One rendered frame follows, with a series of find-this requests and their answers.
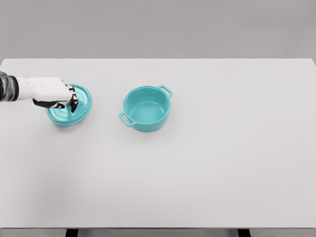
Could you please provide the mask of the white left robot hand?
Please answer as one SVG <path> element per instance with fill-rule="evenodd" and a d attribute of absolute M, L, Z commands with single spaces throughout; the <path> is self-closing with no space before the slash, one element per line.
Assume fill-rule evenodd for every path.
<path fill-rule="evenodd" d="M 60 78 L 31 78 L 32 100 L 36 106 L 47 109 L 63 109 L 70 106 L 71 113 L 78 107 L 79 99 L 75 88 Z"/>

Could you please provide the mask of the teal pot lid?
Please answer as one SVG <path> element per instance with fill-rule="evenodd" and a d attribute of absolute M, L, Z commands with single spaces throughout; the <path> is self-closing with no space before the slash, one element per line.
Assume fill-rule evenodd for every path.
<path fill-rule="evenodd" d="M 56 125 L 70 126 L 82 121 L 90 112 L 92 107 L 92 96 L 83 86 L 72 84 L 79 99 L 79 104 L 74 113 L 71 107 L 62 109 L 46 109 L 49 119 Z"/>

